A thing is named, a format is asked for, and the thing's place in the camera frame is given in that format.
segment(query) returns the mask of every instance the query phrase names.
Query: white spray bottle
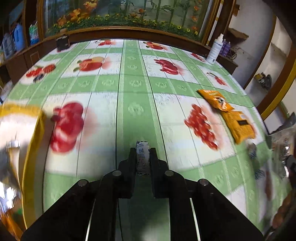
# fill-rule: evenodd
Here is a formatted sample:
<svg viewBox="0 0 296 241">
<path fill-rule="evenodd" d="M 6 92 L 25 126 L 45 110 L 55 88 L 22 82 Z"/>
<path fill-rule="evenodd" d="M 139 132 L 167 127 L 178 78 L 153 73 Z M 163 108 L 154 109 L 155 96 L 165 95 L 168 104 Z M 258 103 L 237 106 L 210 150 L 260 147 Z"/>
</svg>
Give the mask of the white spray bottle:
<svg viewBox="0 0 296 241">
<path fill-rule="evenodd" d="M 219 56 L 220 50 L 223 46 L 223 34 L 220 34 L 220 36 L 215 39 L 213 46 L 211 48 L 211 51 L 209 52 L 209 55 L 207 56 L 207 62 L 210 64 L 214 64 L 216 59 Z"/>
</svg>

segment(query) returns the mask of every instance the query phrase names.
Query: small bottle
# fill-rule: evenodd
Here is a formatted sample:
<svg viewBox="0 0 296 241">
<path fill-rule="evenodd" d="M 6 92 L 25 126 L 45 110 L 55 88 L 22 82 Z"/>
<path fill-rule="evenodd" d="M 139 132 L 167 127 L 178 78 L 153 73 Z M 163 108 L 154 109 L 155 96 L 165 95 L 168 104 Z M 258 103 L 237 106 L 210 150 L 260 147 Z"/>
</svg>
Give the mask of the small bottle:
<svg viewBox="0 0 296 241">
<path fill-rule="evenodd" d="M 229 50 L 230 50 L 230 47 L 231 47 L 230 42 L 228 42 L 228 43 L 225 45 L 225 47 L 224 47 L 224 49 L 223 49 L 223 52 L 222 52 L 222 55 L 223 55 L 224 57 L 228 54 L 228 52 L 229 52 Z"/>
<path fill-rule="evenodd" d="M 226 39 L 224 39 L 223 40 L 223 46 L 222 46 L 219 54 L 222 54 L 223 53 L 223 50 L 224 50 L 226 44 L 227 44 L 227 41 L 226 41 Z"/>
<path fill-rule="evenodd" d="M 215 63 L 222 47 L 223 47 L 223 34 L 220 34 L 220 36 L 217 39 L 215 39 L 213 46 L 211 48 L 211 51 L 209 52 L 209 55 L 207 57 L 208 63 L 210 64 Z"/>
</svg>

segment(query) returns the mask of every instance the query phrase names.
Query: table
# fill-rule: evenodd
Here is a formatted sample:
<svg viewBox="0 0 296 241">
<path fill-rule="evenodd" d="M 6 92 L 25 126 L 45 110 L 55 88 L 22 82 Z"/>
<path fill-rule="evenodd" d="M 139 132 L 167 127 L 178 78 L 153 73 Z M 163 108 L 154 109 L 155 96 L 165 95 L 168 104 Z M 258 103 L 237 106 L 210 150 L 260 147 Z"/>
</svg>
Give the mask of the table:
<svg viewBox="0 0 296 241">
<path fill-rule="evenodd" d="M 255 161 L 245 142 L 234 143 L 224 120 L 198 89 L 219 90 L 245 114 L 256 131 Z M 271 172 L 273 196 L 268 200 L 266 177 L 255 179 L 256 170 L 266 171 L 271 152 L 263 121 L 242 87 L 219 63 L 210 65 L 182 49 L 127 39 L 54 49 L 19 80 L 6 102 L 37 105 L 49 118 L 55 114 L 72 123 L 71 130 L 54 129 L 57 137 L 49 146 L 44 173 L 44 211 L 79 179 L 98 180 L 116 169 L 137 141 L 148 141 L 158 158 L 185 178 L 208 179 L 261 231 L 289 191 Z M 193 104 L 207 117 L 217 150 L 185 125 Z M 65 116 L 66 110 L 75 117 Z M 119 210 L 124 239 L 169 240 L 168 200 L 153 198 L 149 176 L 136 177 L 133 198 L 120 200 Z"/>
</svg>

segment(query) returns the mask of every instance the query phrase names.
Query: screw head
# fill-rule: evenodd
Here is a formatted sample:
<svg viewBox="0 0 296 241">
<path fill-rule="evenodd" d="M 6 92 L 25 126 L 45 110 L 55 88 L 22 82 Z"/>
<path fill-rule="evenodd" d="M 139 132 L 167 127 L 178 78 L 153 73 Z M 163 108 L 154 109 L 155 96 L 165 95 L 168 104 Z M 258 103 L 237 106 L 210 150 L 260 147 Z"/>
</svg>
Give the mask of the screw head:
<svg viewBox="0 0 296 241">
<path fill-rule="evenodd" d="M 200 184 L 203 186 L 206 186 L 209 184 L 209 181 L 207 179 L 202 178 L 202 179 L 200 179 Z"/>
<path fill-rule="evenodd" d="M 165 175 L 168 177 L 171 177 L 172 175 L 174 175 L 174 172 L 171 170 L 167 170 L 167 171 L 165 171 Z"/>
<path fill-rule="evenodd" d="M 83 187 L 87 184 L 87 180 L 85 179 L 81 179 L 78 181 L 78 186 Z"/>
<path fill-rule="evenodd" d="M 115 177 L 119 177 L 121 175 L 121 171 L 119 170 L 115 170 L 114 172 L 112 172 L 113 176 Z"/>
</svg>

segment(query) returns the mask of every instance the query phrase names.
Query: orange snack bag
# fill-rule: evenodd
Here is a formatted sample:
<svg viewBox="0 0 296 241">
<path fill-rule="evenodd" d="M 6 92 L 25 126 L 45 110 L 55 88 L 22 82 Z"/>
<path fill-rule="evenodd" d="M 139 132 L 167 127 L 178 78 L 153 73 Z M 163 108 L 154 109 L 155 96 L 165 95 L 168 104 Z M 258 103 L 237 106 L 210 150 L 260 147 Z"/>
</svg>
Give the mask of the orange snack bag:
<svg viewBox="0 0 296 241">
<path fill-rule="evenodd" d="M 198 90 L 198 92 L 216 109 L 226 112 L 234 109 L 219 91 Z"/>
<path fill-rule="evenodd" d="M 255 131 L 241 111 L 221 112 L 236 144 L 247 138 L 254 139 Z"/>
</svg>

